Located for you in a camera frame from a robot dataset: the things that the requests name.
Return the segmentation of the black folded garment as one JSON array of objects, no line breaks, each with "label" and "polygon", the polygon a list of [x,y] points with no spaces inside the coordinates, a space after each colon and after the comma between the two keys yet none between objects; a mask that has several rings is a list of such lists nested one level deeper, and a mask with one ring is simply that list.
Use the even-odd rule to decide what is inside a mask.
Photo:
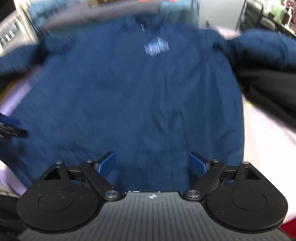
[{"label": "black folded garment", "polygon": [[236,78],[249,101],[295,129],[295,73],[244,69]]}]

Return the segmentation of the grey bed blanket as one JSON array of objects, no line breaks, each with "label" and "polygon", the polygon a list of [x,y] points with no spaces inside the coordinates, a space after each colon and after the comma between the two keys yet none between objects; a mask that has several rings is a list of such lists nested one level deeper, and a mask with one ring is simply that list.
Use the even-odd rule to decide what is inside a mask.
[{"label": "grey bed blanket", "polygon": [[155,14],[160,11],[161,1],[113,1],[91,6],[80,3],[62,10],[45,21],[43,31],[71,28],[95,21],[108,21],[122,16]]}]

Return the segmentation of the teal skirted bed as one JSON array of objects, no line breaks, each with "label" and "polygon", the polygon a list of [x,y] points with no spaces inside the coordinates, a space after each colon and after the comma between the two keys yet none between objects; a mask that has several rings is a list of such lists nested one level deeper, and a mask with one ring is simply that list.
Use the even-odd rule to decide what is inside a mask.
[{"label": "teal skirted bed", "polygon": [[[41,28],[48,18],[56,13],[80,3],[89,3],[91,6],[113,1],[32,1],[28,6],[28,14],[35,27]],[[165,19],[186,23],[199,23],[199,1],[178,1],[176,3],[162,1],[158,13]]]}]

